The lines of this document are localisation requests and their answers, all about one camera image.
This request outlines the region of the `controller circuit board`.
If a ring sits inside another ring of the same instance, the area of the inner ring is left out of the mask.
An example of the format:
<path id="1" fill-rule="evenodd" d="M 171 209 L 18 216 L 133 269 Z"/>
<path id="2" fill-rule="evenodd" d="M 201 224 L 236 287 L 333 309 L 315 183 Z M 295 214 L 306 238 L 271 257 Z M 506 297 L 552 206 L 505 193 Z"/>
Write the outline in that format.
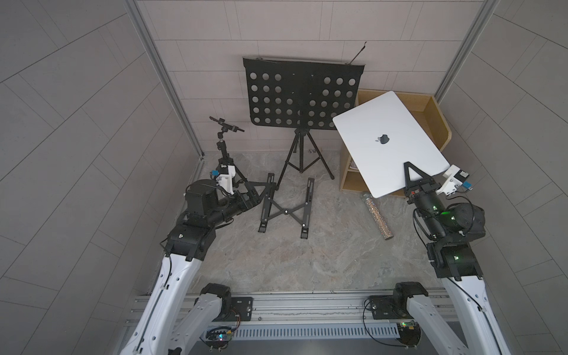
<path id="1" fill-rule="evenodd" d="M 400 322 L 397 324 L 399 337 L 397 340 L 409 348 L 415 348 L 421 341 L 422 330 L 420 326 L 412 322 Z"/>
<path id="2" fill-rule="evenodd" d="M 210 351 L 225 350 L 235 335 L 235 328 L 229 326 L 220 326 L 212 328 L 200 337 L 200 341 L 209 348 Z"/>

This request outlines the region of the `small black phone tripod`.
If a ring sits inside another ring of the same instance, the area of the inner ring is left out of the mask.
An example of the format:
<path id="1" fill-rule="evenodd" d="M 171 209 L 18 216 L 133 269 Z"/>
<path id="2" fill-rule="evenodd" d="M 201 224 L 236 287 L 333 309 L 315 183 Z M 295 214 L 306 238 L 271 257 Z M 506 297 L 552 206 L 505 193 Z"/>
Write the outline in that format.
<path id="1" fill-rule="evenodd" d="M 239 128 L 238 126 L 228 124 L 223 118 L 214 118 L 212 116 L 209 119 L 221 126 L 220 132 L 217 134 L 218 142 L 217 142 L 217 149 L 221 152 L 221 158 L 218 160 L 218 166 L 220 164 L 232 164 L 235 165 L 233 158 L 229 155 L 226 142 L 224 140 L 224 134 L 228 132 L 245 132 L 245 130 Z M 240 183 L 247 181 L 244 175 L 240 172 L 240 170 L 236 168 L 236 176 L 234 177 L 234 190 L 238 188 Z"/>

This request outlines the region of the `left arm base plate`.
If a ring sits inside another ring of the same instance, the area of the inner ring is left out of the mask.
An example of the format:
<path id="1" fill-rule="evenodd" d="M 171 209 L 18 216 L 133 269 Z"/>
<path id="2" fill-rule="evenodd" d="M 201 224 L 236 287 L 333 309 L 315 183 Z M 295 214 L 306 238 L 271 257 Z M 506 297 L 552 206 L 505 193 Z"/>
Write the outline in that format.
<path id="1" fill-rule="evenodd" d="M 232 297 L 230 301 L 222 300 L 220 314 L 213 322 L 248 322 L 253 310 L 253 297 Z"/>

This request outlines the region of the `right controller circuit board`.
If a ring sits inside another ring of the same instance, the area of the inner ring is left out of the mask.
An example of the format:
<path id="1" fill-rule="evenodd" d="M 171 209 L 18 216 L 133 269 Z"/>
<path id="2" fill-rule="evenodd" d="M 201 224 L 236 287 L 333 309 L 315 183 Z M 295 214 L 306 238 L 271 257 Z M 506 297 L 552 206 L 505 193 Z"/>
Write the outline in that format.
<path id="1" fill-rule="evenodd" d="M 422 330 L 420 326 L 412 322 L 400 322 L 397 324 L 399 337 L 397 340 L 409 348 L 415 348 L 421 341 Z"/>

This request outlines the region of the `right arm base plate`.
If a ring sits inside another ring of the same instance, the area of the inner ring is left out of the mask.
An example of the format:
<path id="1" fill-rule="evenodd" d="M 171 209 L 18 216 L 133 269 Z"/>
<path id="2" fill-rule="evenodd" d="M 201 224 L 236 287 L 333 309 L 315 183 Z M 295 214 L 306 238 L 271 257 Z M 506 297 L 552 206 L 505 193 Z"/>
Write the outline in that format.
<path id="1" fill-rule="evenodd" d="M 365 307 L 372 313 L 374 320 L 409 320 L 412 318 L 405 309 L 399 307 L 392 296 L 370 296 Z"/>

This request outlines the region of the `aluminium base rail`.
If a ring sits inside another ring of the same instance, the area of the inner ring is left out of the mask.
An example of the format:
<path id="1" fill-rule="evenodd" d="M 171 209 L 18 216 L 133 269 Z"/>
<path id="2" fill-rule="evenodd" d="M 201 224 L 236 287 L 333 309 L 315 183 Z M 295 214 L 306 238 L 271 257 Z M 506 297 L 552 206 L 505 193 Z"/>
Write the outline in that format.
<path id="1" fill-rule="evenodd" d="M 210 328 L 235 326 L 235 340 L 393 339 L 397 324 L 412 319 L 372 318 L 365 307 L 370 296 L 392 296 L 387 290 L 270 292 L 234 294 L 253 297 L 248 322 L 213 322 Z"/>

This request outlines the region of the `black folding laptop stand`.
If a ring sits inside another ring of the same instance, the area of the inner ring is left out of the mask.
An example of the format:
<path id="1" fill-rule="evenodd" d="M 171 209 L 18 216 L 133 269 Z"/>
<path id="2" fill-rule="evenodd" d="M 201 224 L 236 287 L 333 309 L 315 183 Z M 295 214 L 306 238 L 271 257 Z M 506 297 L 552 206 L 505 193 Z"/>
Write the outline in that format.
<path id="1" fill-rule="evenodd" d="M 312 202 L 314 198 L 315 179 L 309 178 L 306 186 L 306 198 L 303 203 L 298 206 L 285 208 L 275 201 L 275 192 L 277 184 L 275 183 L 275 174 L 269 173 L 266 183 L 263 184 L 265 190 L 263 192 L 262 210 L 260 215 L 260 226 L 258 232 L 265 233 L 269 221 L 281 215 L 293 218 L 301 226 L 300 238 L 307 240 L 309 238 L 309 227 L 312 218 Z"/>

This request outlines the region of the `left controller circuit board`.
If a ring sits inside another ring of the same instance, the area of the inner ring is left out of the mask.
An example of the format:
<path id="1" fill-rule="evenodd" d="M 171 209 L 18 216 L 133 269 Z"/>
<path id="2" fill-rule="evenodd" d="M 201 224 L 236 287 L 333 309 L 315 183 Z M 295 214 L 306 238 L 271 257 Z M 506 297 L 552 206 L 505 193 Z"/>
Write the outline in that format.
<path id="1" fill-rule="evenodd" d="M 235 335 L 235 328 L 229 326 L 220 326 L 212 328 L 200 337 L 200 341 L 209 348 L 210 351 L 225 350 Z"/>

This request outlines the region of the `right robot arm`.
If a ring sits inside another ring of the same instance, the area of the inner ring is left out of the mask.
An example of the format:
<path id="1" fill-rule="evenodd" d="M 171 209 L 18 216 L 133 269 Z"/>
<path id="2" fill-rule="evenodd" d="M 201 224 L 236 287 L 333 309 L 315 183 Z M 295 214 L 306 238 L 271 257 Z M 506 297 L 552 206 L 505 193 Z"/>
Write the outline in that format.
<path id="1" fill-rule="evenodd" d="M 457 189 L 468 174 L 452 165 L 438 183 L 411 162 L 403 166 L 413 225 L 424 242 L 430 264 L 456 310 L 461 340 L 417 282 L 396 284 L 395 303 L 416 321 L 439 354 L 510 354 L 511 350 L 492 310 L 484 275 L 471 248 L 483 238 L 485 211 Z"/>

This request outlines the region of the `black perforated music stand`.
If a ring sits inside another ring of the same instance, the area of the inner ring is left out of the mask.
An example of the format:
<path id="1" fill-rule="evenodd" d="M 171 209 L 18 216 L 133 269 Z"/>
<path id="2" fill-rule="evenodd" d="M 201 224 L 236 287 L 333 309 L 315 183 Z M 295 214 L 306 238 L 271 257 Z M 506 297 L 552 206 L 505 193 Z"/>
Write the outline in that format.
<path id="1" fill-rule="evenodd" d="M 279 179 L 288 167 L 304 173 L 320 161 L 334 180 L 312 131 L 335 130 L 333 119 L 356 106 L 365 65 L 244 57 L 243 67 L 251 122 L 294 130 Z"/>

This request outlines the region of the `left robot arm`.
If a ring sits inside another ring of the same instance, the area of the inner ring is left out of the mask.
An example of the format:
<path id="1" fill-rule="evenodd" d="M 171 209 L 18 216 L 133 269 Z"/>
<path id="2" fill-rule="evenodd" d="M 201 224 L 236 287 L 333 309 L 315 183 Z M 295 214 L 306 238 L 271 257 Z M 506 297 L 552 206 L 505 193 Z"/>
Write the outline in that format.
<path id="1" fill-rule="evenodd" d="M 215 319 L 231 312 L 228 286 L 209 284 L 197 303 L 178 319 L 186 293 L 217 231 L 232 218 L 258 206 L 274 184 L 245 181 L 246 191 L 225 198 L 215 180 L 197 180 L 186 188 L 187 207 L 166 238 L 164 260 L 152 295 L 123 354 L 187 354 Z"/>

